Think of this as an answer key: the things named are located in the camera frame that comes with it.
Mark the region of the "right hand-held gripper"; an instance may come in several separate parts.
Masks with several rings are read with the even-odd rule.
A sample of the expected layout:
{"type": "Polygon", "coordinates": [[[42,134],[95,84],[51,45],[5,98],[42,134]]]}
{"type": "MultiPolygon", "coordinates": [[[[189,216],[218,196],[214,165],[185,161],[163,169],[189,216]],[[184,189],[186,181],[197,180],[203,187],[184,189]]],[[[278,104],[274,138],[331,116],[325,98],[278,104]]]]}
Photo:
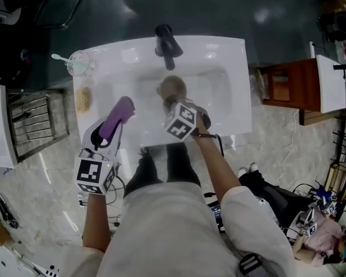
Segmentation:
{"type": "Polygon", "coordinates": [[[165,131],[179,141],[184,141],[197,128],[197,116],[200,115],[204,126],[209,129],[211,120],[208,112],[192,100],[177,95],[162,96],[166,120],[165,131]]]}

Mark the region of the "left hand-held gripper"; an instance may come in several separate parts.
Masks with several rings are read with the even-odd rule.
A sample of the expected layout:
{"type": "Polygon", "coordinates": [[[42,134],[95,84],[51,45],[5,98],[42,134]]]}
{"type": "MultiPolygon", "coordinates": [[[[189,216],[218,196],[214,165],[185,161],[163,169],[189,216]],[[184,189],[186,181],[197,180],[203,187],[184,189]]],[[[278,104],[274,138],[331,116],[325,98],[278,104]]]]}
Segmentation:
{"type": "Polygon", "coordinates": [[[118,150],[121,144],[123,123],[104,126],[102,118],[84,133],[81,151],[74,159],[73,179],[80,191],[105,195],[118,170],[118,150]]]}

